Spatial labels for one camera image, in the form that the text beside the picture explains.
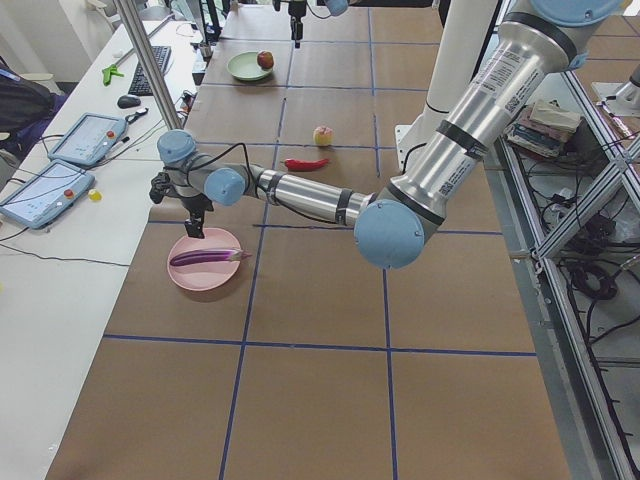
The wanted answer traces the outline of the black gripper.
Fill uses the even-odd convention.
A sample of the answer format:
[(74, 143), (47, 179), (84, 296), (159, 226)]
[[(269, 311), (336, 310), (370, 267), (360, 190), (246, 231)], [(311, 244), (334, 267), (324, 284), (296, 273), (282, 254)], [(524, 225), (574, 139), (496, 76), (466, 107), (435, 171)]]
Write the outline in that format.
[(211, 210), (211, 200), (204, 194), (198, 194), (191, 197), (182, 196), (180, 201), (183, 207), (191, 214), (184, 221), (187, 235), (190, 238), (203, 239), (204, 215)]
[(299, 49), (303, 39), (302, 18), (306, 15), (306, 0), (289, 0), (288, 13), (291, 17), (291, 39), (294, 48)]

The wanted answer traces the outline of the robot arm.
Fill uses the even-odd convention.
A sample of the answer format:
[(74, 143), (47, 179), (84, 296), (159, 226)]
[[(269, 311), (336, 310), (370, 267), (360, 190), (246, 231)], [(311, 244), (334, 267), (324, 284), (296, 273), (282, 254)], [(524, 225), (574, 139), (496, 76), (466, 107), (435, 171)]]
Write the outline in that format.
[(290, 19), (291, 41), (294, 47), (298, 49), (301, 46), (301, 42), (304, 36), (304, 17), (310, 13), (312, 16), (324, 20), (330, 17), (336, 17), (342, 15), (349, 7), (347, 0), (326, 0), (320, 1), (319, 5), (326, 9), (326, 14), (321, 15), (314, 10), (311, 6), (311, 2), (307, 0), (273, 0), (272, 5), (275, 11), (281, 10), (282, 4), (286, 4), (287, 14)]
[(177, 198), (189, 211), (192, 238), (203, 237), (206, 212), (243, 196), (325, 223), (351, 226), (373, 265), (402, 268), (422, 252), (446, 217), (446, 204), (488, 153), (544, 78), (579, 68), (600, 24), (620, 1), (518, 1), (498, 28), (498, 44), (426, 146), (377, 194), (307, 180), (249, 162), (224, 163), (197, 152), (184, 130), (157, 142), (163, 170), (152, 180), (154, 203)]

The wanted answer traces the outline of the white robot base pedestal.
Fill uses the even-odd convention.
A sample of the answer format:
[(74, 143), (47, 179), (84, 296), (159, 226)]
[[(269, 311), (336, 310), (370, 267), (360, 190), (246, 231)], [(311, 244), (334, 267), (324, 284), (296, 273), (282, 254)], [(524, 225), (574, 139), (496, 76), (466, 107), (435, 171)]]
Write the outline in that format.
[(410, 125), (395, 127), (402, 173), (426, 149), (436, 127), (453, 110), (478, 73), (507, 1), (431, 1), (443, 25), (425, 106)]

